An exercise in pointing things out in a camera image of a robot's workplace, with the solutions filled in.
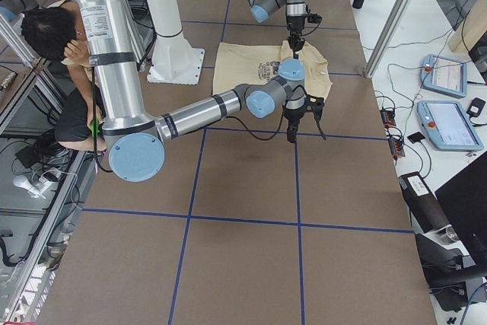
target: person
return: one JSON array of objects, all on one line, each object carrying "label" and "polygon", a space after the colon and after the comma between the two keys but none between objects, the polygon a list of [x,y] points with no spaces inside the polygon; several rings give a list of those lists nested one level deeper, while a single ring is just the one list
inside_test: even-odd
[{"label": "person", "polygon": [[[21,29],[26,42],[40,56],[67,66],[76,87],[68,96],[55,126],[57,142],[66,148],[93,151],[94,141],[89,127],[95,118],[103,121],[104,110],[96,85],[97,106],[93,109],[90,53],[78,5],[65,0],[48,8],[27,11]],[[97,150],[106,148],[107,144],[98,136]]]}]

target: computer monitor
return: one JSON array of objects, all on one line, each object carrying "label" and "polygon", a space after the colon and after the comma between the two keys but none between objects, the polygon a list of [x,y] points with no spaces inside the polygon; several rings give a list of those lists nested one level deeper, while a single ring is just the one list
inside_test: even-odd
[{"label": "computer monitor", "polygon": [[476,264],[487,263],[487,153],[436,192],[436,198]]}]

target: brown cardboard surface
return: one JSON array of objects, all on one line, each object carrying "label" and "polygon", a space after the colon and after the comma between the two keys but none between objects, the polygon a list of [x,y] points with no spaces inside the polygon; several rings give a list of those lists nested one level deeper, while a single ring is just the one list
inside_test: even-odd
[{"label": "brown cardboard surface", "polygon": [[225,21],[228,0],[177,0],[182,21],[218,22]]},{"label": "brown cardboard surface", "polygon": [[302,230],[306,324],[436,324],[414,235]]},{"label": "brown cardboard surface", "polygon": [[[188,17],[185,38],[206,49],[206,68],[215,65],[220,40],[280,45],[288,35],[271,25],[199,23],[222,22],[227,4],[213,9],[216,2],[199,2],[207,0],[180,0],[179,6]],[[320,3],[325,20],[338,23],[333,9],[352,25],[345,0],[336,3]],[[233,10],[237,19],[249,13],[248,7]],[[325,131],[383,138],[371,83],[358,76],[365,65],[358,32],[319,29],[307,40],[328,59],[335,83],[323,113]],[[203,69],[197,86],[143,81],[148,112],[167,113],[209,96],[212,75]],[[272,131],[279,114],[244,119],[252,129]],[[311,122],[303,121],[301,131],[316,132]],[[296,156],[285,134],[258,142],[223,127],[242,129],[228,120],[165,143],[165,165],[149,181],[98,174],[87,207],[141,212],[83,213],[39,325],[166,323],[178,263],[172,324],[296,325],[303,315],[317,325],[433,323],[412,234],[298,225],[409,230],[384,140],[300,135]],[[144,212],[190,212],[186,246],[185,218]]]},{"label": "brown cardboard surface", "polygon": [[83,212],[37,325],[169,316],[186,220]]},{"label": "brown cardboard surface", "polygon": [[207,131],[193,214],[296,221],[293,145],[284,135],[261,142],[247,132]]},{"label": "brown cardboard surface", "polygon": [[173,324],[301,323],[296,232],[193,220]]},{"label": "brown cardboard surface", "polygon": [[195,49],[205,49],[203,67],[215,67],[216,53],[223,34],[223,24],[204,24],[196,22],[182,22],[184,38]]},{"label": "brown cardboard surface", "polygon": [[411,229],[387,142],[302,136],[298,154],[303,222]]}]

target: white label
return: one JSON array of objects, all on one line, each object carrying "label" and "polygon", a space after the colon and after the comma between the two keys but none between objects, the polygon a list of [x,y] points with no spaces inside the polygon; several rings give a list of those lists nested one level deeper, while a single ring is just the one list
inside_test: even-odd
[{"label": "white label", "polygon": [[113,38],[106,5],[82,8],[81,16],[88,41]]},{"label": "white label", "polygon": [[408,181],[409,184],[411,184],[411,187],[416,192],[417,196],[424,196],[425,194],[429,193],[428,188],[426,188],[425,184],[422,182],[421,179],[419,179],[418,176],[409,177]]}]

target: white desk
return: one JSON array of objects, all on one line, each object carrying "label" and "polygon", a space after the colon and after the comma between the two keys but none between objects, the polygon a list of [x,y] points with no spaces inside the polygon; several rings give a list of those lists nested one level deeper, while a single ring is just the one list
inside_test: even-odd
[{"label": "white desk", "polygon": [[[374,47],[395,1],[396,0],[365,0],[362,9],[354,9],[355,22],[357,23],[357,28],[360,32],[361,43],[364,46],[366,59],[368,59],[372,53],[371,50],[366,48]],[[387,76],[387,66],[389,64],[394,63],[407,68],[417,68],[422,64],[423,59],[428,54],[433,53],[437,55],[439,52],[441,52],[441,56],[465,62],[469,61],[467,54],[452,53],[450,51],[447,45],[447,39],[448,37],[451,37],[453,32],[448,33],[449,30],[451,30],[451,26],[436,0],[412,0],[412,3],[409,5],[399,24],[390,46],[395,46],[400,43],[428,42],[441,35],[444,36],[427,44],[405,45],[394,49],[388,49],[381,60],[379,68],[373,76],[374,89],[393,99],[397,107],[410,107],[411,102],[394,93],[392,89],[390,79]],[[468,81],[478,83],[483,82],[483,79],[474,64],[469,62],[467,64],[467,69]],[[419,90],[421,84],[419,69],[406,70],[397,66],[391,66],[390,74],[394,88],[411,99],[414,98],[415,94],[420,93],[421,96],[419,96],[419,98],[423,100],[458,100],[433,91],[427,91],[425,89]],[[466,109],[474,97],[480,97],[483,100],[487,100],[487,88],[469,84],[467,87],[467,96],[458,101],[462,104],[464,109]],[[379,107],[382,106],[382,100],[383,98],[378,98],[377,100]],[[392,104],[388,100],[384,100],[384,106],[391,107]],[[410,111],[410,109],[399,109],[396,111],[396,124],[403,132],[404,136],[422,130],[416,112],[416,105],[414,106],[412,113],[409,113]],[[487,116],[485,111],[476,120],[478,120],[479,123],[486,121]],[[477,129],[477,133],[484,142],[484,145],[487,146],[487,129]],[[428,149],[432,159],[431,173],[425,180],[433,192],[453,175],[467,166],[472,159],[475,159],[476,156],[483,153],[483,151],[479,151],[476,153],[476,156],[470,156],[467,155],[466,152],[437,151],[433,148],[428,139],[423,140],[423,143]],[[426,155],[424,148],[417,143],[414,145],[408,143],[408,145],[412,146],[422,156],[422,159],[425,162],[425,167],[422,171],[422,174],[424,175],[426,171],[428,171],[429,164],[428,156]],[[397,176],[417,171],[421,166],[419,158],[412,151],[406,148],[405,153],[406,157],[397,161]],[[432,302],[438,324],[443,325],[449,317],[457,317],[457,323],[460,322],[462,312],[454,313],[452,311],[445,313],[441,310],[434,298],[432,298]],[[487,319],[487,304],[475,304],[470,307],[465,324],[485,325],[485,319]]]}]

